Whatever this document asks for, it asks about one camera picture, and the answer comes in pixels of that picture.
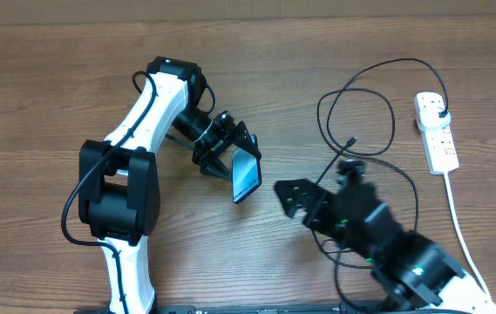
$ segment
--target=phone screen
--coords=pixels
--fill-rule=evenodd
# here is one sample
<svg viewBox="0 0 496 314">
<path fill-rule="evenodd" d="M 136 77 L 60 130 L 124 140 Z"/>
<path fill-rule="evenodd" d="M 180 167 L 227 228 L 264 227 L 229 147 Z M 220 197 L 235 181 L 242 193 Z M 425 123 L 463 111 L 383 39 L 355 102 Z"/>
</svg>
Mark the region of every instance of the phone screen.
<svg viewBox="0 0 496 314">
<path fill-rule="evenodd" d="M 251 136 L 257 147 L 257 138 Z M 262 184 L 260 161 L 245 150 L 238 148 L 232 153 L 232 201 L 239 204 Z"/>
</svg>

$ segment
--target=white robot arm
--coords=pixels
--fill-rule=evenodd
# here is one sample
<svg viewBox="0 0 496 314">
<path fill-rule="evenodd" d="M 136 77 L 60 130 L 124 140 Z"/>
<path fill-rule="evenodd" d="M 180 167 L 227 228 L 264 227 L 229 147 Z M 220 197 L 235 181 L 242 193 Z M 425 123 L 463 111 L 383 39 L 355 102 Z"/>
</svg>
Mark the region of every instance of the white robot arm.
<svg viewBox="0 0 496 314">
<path fill-rule="evenodd" d="M 151 75 L 156 85 L 158 97 L 154 99 L 153 106 L 145 116 L 139 127 L 133 133 L 133 137 L 122 145 L 123 148 L 135 150 L 144 147 L 147 152 L 156 154 L 160 144 L 172 125 L 176 116 L 186 109 L 188 101 L 187 84 L 176 75 L 157 72 Z M 133 106 L 132 110 L 122 123 L 108 134 L 105 140 L 117 143 L 126 135 L 128 128 L 137 121 L 138 117 L 151 98 L 153 88 L 146 80 L 143 92 Z M 127 170 L 119 169 L 118 174 L 127 175 Z M 122 284 L 126 294 L 127 307 L 130 313 L 147 314 L 153 308 L 155 301 L 155 290 L 149 278 L 149 260 L 147 255 L 148 235 L 143 235 L 139 242 L 132 246 L 128 241 L 105 237 L 100 242 L 108 242 L 120 252 L 122 269 Z M 112 252 L 103 248 L 110 276 L 112 289 L 112 301 L 110 312 L 124 313 L 124 307 L 119 301 L 118 273 Z"/>
<path fill-rule="evenodd" d="M 126 118 L 104 142 L 88 140 L 79 154 L 79 177 L 85 181 L 78 190 L 79 218 L 102 244 L 112 287 L 109 308 L 94 313 L 146 314 L 156 307 L 147 239 L 160 209 L 155 155 L 170 126 L 194 143 L 192 161 L 202 174 L 230 180 L 231 173 L 218 156 L 232 144 L 261 158 L 243 121 L 236 125 L 227 112 L 211 119 L 197 108 L 207 86 L 199 66 L 157 57 L 143 74 L 150 79 Z M 128 176 L 127 187 L 105 182 L 105 175 L 115 174 Z M 113 249 L 119 252 L 121 274 Z"/>
</svg>

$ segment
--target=white power strip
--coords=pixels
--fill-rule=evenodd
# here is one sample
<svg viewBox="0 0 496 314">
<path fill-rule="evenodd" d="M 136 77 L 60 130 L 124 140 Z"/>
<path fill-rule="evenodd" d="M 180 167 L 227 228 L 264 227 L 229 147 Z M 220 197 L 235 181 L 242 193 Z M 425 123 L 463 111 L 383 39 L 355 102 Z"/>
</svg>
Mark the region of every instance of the white power strip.
<svg viewBox="0 0 496 314">
<path fill-rule="evenodd" d="M 449 209 L 453 226 L 457 233 L 460 245 L 465 253 L 466 261 L 471 266 L 472 272 L 478 278 L 482 290 L 486 294 L 486 298 L 492 301 L 490 292 L 480 275 L 476 265 L 472 261 L 468 248 L 466 247 L 465 239 L 460 231 L 459 220 L 453 202 L 451 183 L 449 181 L 449 173 L 459 167 L 459 159 L 455 150 L 455 142 L 453 141 L 449 122 L 451 116 L 449 113 L 446 117 L 440 118 L 438 112 L 445 108 L 443 98 L 435 92 L 421 92 L 414 98 L 414 106 L 416 109 L 416 121 L 422 134 L 422 142 L 424 144 L 425 159 L 428 163 L 430 174 L 442 174 L 445 179 L 445 187 L 447 188 L 447 198 L 449 199 Z"/>
</svg>

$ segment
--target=black metal bracket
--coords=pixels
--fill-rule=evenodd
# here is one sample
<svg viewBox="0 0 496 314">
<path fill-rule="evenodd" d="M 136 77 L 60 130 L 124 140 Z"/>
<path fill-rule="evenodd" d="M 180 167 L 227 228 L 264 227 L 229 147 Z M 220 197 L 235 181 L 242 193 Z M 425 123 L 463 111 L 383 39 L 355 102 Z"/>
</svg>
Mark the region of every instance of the black metal bracket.
<svg viewBox="0 0 496 314">
<path fill-rule="evenodd" d="M 438 293 L 454 276 L 464 276 L 462 266 L 435 242 L 403 230 L 373 184 L 364 183 L 361 161 L 339 162 L 338 173 L 341 188 L 335 194 L 306 179 L 278 181 L 275 191 L 285 214 L 292 218 L 304 210 L 305 226 L 373 260 L 372 275 L 389 296 L 379 310 L 439 305 Z"/>
<path fill-rule="evenodd" d="M 88 140 L 79 153 L 79 179 L 91 170 L 111 149 L 110 142 Z M 126 170 L 127 187 L 105 182 Z M 91 228 L 91 235 L 126 240 L 137 245 L 148 236 L 159 218 L 160 191 L 155 154 L 143 147 L 119 148 L 112 157 L 91 174 L 79 192 L 79 219 Z"/>
<path fill-rule="evenodd" d="M 189 96 L 186 109 L 178 114 L 172 126 L 194 143 L 192 162 L 200 166 L 200 173 L 231 181 L 232 175 L 219 160 L 219 155 L 232 144 L 257 159 L 261 158 L 243 121 L 236 125 L 234 118 L 226 111 L 210 118 L 208 113 L 197 107 L 207 88 L 207 80 L 197 64 L 157 57 L 147 66 L 147 72 L 173 74 L 187 82 Z"/>
</svg>

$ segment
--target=table surface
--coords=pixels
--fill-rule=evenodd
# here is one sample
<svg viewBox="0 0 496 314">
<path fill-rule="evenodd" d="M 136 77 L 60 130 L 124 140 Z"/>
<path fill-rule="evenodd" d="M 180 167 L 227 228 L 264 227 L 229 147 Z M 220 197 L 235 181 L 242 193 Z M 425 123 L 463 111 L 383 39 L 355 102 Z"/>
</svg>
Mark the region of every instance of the table surface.
<svg viewBox="0 0 496 314">
<path fill-rule="evenodd" d="M 109 302 L 102 253 L 68 243 L 59 219 L 77 182 L 81 145 L 104 139 L 125 117 L 138 97 L 131 74 L 157 55 L 201 65 L 216 110 L 243 119 L 263 155 L 262 186 L 234 205 L 230 184 L 200 175 L 187 150 L 163 143 L 162 207 L 149 240 L 160 304 L 337 300 L 332 264 L 310 232 L 283 214 L 272 187 L 314 180 L 334 156 L 317 129 L 321 95 L 368 65 L 401 57 L 430 62 L 447 86 L 461 164 L 452 174 L 455 202 L 496 302 L 496 16 L 334 18 L 0 27 L 0 312 L 69 313 Z M 428 174 L 414 120 L 414 95 L 441 92 L 435 77 L 420 64 L 397 63 L 355 86 L 391 100 L 397 133 L 381 158 L 416 182 L 418 230 L 464 263 L 443 179 Z M 200 106 L 209 101 L 204 96 Z M 335 136 L 356 135 L 355 149 L 364 152 L 383 147 L 391 125 L 382 100 L 353 93 L 341 102 Z M 230 154 L 222 159 L 229 165 Z M 335 178 L 328 174 L 323 185 L 335 189 Z M 411 228 L 408 182 L 373 164 L 367 180 Z M 71 233 L 92 239 L 77 212 L 70 212 Z M 348 255 L 344 261 L 365 263 Z M 368 270 L 342 270 L 341 281 L 351 298 L 384 296 Z"/>
</svg>

